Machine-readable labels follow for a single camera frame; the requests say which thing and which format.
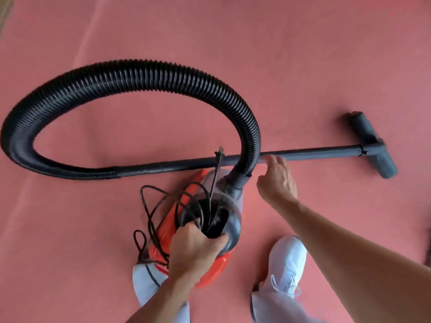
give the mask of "forearm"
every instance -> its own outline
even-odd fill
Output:
[[[126,323],[171,323],[193,285],[189,279],[168,278],[157,293]]]
[[[272,207],[290,224],[356,323],[431,321],[431,270],[330,222],[297,201]]]

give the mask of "leg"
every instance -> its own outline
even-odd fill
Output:
[[[167,276],[156,269],[154,264],[137,264],[133,268],[132,281],[139,304],[143,306],[157,292]],[[174,323],[190,323],[190,306],[185,302]]]
[[[256,323],[319,323],[294,299],[304,271],[307,250],[297,237],[281,238],[269,255],[268,277],[251,293]]]

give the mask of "vacuum hose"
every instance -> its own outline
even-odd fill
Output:
[[[161,91],[182,94],[208,103],[235,126],[241,155],[227,178],[242,188],[260,154],[260,132],[245,101],[228,85],[202,71],[149,60],[96,63],[69,71],[38,87],[22,99],[3,123],[0,144],[23,168],[65,179],[114,179],[145,173],[151,164],[110,168],[81,168],[43,157],[33,148],[36,135],[60,115],[100,97],[123,92]]]

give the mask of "light gray pants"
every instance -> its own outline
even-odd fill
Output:
[[[157,292],[158,285],[166,280],[153,264],[138,264],[133,268],[133,287],[141,306]],[[251,293],[252,316],[256,323],[322,323],[310,318],[299,303],[277,291],[256,291]],[[190,306],[184,302],[175,323],[190,323]]]

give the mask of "red floor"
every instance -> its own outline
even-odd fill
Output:
[[[119,58],[177,62],[227,82],[253,110],[263,151],[356,143],[340,116],[363,111],[399,175],[384,180],[363,158],[294,162],[299,197],[422,262],[431,226],[430,51],[430,0],[15,0],[0,36],[0,117],[64,71]],[[220,113],[150,92],[78,108],[36,143],[83,166],[205,157],[219,145],[240,151]],[[139,187],[173,190],[193,172],[67,181],[27,172],[3,153],[0,168],[0,321],[124,322],[138,308]],[[243,232],[226,271],[191,295],[194,322],[251,322],[252,285],[272,243],[290,233],[258,196],[263,171],[257,166],[246,185]],[[310,314],[351,322],[310,257],[300,288]]]

